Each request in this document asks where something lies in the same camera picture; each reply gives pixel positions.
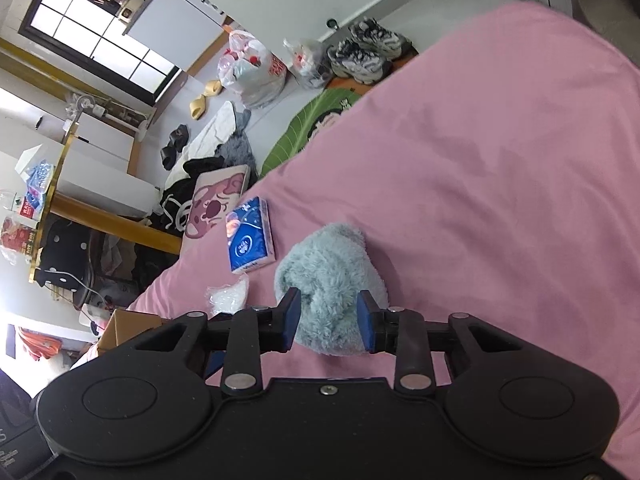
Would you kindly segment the right grey white sneaker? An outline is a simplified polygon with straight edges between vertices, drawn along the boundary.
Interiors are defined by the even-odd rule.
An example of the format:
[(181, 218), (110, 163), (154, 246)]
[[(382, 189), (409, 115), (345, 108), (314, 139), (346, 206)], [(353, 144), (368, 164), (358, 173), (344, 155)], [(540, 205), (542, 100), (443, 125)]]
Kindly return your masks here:
[(349, 25), (352, 39), (363, 49), (383, 55), (390, 61), (402, 58), (412, 48), (412, 42), (404, 35), (383, 27), (374, 18), (363, 18)]

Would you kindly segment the grey-blue fluffy plush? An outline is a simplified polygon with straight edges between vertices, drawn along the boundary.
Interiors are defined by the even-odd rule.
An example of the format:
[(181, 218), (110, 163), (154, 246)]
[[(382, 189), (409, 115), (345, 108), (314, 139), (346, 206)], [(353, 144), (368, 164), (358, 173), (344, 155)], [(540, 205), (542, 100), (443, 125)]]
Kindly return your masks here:
[(364, 352), (357, 321), (357, 296), (370, 292), (379, 307), (390, 305), (381, 275), (356, 226), (331, 223), (295, 244), (274, 274), (274, 294), (300, 292), (295, 342), (324, 356)]

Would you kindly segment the white towel on floor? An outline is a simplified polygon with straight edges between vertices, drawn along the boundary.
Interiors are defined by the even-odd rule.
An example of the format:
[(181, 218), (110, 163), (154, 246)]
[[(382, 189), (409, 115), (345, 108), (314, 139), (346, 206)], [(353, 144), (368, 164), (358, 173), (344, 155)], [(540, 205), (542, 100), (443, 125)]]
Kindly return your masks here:
[(185, 179), (188, 174), (184, 165), (192, 159), (213, 157), (219, 145), (226, 143), (235, 133), (235, 108), (231, 101), (226, 101), (216, 115), (206, 124), (201, 132), (184, 148), (177, 158), (175, 166), (169, 171), (164, 184), (167, 190), (171, 185)]

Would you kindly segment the pink bed sheet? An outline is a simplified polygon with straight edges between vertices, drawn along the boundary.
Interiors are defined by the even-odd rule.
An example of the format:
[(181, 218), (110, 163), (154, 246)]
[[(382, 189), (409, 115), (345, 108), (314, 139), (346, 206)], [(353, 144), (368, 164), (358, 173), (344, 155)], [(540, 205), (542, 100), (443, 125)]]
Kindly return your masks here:
[(391, 356), (262, 360), (175, 479), (634, 479), (639, 72), (533, 3), (442, 38), (252, 189), (279, 256), (358, 226), (390, 302), (443, 322), (451, 384)]

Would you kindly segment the white kitchen cabinet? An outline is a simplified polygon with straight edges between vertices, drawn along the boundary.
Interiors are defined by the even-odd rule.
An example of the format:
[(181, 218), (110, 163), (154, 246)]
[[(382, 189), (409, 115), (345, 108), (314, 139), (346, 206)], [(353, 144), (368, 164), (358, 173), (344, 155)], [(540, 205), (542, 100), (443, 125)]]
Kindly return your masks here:
[(196, 78), (228, 41), (232, 23), (209, 0), (145, 0), (125, 34)]

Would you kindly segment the grey white sneaker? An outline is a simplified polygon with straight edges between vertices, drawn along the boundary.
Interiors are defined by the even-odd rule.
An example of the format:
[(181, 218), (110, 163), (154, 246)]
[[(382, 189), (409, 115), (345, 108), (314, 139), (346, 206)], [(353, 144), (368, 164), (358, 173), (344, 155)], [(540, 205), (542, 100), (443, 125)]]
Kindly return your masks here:
[(363, 18), (349, 25), (352, 39), (363, 49), (383, 55), (390, 61), (402, 58), (412, 48), (412, 42), (404, 35), (383, 27), (374, 18)]
[(352, 78), (366, 86), (377, 84), (393, 70), (393, 63), (383, 55), (363, 49), (351, 39), (329, 46), (326, 55), (335, 76)]

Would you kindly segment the blue tissue pack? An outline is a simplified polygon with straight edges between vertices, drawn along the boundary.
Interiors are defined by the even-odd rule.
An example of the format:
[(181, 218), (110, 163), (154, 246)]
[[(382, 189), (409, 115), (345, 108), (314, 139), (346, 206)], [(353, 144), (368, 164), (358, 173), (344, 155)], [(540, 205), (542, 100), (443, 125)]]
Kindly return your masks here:
[(226, 217), (230, 270), (246, 273), (276, 261), (268, 203), (256, 196)]

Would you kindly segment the brown cardboard box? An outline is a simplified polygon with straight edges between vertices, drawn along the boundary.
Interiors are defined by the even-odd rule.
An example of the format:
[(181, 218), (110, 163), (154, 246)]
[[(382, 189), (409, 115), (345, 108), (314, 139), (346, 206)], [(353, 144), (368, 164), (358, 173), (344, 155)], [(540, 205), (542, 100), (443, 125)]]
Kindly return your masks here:
[(155, 314), (118, 309), (111, 316), (105, 330), (96, 345), (96, 352), (102, 356), (128, 340), (147, 330), (154, 330), (164, 324), (164, 320)]

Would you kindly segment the left grey white sneaker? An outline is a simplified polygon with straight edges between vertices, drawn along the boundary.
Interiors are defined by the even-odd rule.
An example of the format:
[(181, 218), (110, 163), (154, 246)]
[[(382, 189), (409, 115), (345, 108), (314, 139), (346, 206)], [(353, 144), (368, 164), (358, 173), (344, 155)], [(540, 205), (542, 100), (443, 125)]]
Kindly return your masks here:
[(329, 46), (326, 55), (335, 76), (352, 78), (366, 86), (377, 84), (393, 70), (393, 63), (383, 55), (363, 49), (351, 39)]

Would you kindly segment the clear plastic trash bag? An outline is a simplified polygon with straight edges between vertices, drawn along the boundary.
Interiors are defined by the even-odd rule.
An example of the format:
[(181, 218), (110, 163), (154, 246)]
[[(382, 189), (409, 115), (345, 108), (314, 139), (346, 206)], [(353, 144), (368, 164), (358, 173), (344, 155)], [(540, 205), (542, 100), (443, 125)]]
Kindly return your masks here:
[(322, 89), (333, 78), (326, 48), (322, 42), (312, 39), (285, 39), (283, 45), (291, 58), (290, 71), (303, 88)]

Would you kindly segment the clear water bottle red label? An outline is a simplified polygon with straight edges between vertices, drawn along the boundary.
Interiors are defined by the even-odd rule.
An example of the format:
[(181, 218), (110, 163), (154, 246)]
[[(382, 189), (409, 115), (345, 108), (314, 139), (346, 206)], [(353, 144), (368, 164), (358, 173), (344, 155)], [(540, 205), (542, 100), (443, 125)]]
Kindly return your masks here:
[(23, 194), (10, 190), (1, 191), (1, 207), (21, 217), (38, 221), (43, 210), (43, 199), (30, 188)]

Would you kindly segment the black-framed glass door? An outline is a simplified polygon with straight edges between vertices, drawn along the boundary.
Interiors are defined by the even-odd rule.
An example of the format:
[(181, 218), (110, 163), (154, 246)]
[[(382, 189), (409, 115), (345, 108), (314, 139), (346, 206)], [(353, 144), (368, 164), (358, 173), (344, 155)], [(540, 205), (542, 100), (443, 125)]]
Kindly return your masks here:
[(88, 0), (32, 0), (20, 34), (146, 105), (155, 104), (180, 73)]

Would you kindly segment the white crinkly plastic bag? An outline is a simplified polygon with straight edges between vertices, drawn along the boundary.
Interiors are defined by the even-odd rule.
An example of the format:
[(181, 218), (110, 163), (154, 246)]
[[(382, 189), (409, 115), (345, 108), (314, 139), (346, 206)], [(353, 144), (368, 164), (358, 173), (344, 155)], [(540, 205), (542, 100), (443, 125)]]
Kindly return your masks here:
[(233, 284), (220, 287), (209, 287), (205, 293), (209, 314), (235, 314), (246, 306), (250, 278), (246, 274), (238, 277)]

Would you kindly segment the round white gold-rimmed table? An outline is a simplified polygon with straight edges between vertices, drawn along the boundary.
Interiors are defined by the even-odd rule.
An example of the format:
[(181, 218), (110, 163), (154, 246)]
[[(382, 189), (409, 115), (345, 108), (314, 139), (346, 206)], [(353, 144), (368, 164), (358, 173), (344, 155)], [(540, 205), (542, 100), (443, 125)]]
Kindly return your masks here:
[(56, 214), (127, 242), (177, 255), (180, 237), (140, 222), (158, 202), (158, 188), (154, 185), (89, 159), (78, 167), (80, 182), (76, 190), (70, 189), (73, 183), (64, 178), (64, 172), (75, 167), (70, 151), (79, 140), (78, 129), (78, 122), (72, 122), (65, 136), (42, 214)]

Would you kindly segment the white red plastic shopping bag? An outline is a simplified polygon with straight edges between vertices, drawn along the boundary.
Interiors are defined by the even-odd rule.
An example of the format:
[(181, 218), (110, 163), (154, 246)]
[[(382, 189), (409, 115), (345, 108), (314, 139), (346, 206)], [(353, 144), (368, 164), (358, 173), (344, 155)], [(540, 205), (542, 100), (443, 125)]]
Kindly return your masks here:
[(254, 110), (277, 99), (287, 74), (286, 65), (250, 32), (229, 32), (217, 75), (222, 86), (234, 93), (245, 108)]

